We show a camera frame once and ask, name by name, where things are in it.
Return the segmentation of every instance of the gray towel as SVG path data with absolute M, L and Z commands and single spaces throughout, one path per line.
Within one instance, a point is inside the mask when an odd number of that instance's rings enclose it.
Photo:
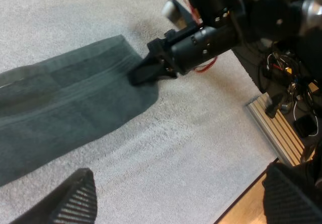
M 98 139 L 157 100 L 133 87 L 140 56 L 123 36 L 0 74 L 0 186 Z

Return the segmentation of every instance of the gray carpet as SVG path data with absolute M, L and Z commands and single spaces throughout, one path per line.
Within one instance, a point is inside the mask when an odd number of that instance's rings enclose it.
M 143 56 L 172 27 L 165 1 L 1 0 L 0 71 L 117 34 Z M 79 167 L 95 175 L 97 223 L 212 223 L 275 158 L 245 109 L 258 94 L 232 52 L 205 74 L 160 82 L 145 113 L 0 188 L 0 223 Z
M 155 103 L 156 83 L 129 83 L 128 73 L 141 61 L 119 35 L 1 73 L 0 187 Z

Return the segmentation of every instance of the black cable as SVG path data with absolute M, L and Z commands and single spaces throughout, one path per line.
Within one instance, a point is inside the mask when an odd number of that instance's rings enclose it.
M 261 72 L 262 72 L 262 69 L 263 69 L 263 64 L 261 63 L 258 66 L 258 69 L 257 69 L 258 88 L 259 88 L 259 90 L 260 90 L 261 93 L 265 93 L 267 91 L 267 89 L 270 87 L 271 81 L 268 80 L 268 83 L 267 83 L 266 87 L 263 88 L 263 84 L 262 84 L 262 81 L 261 81 Z

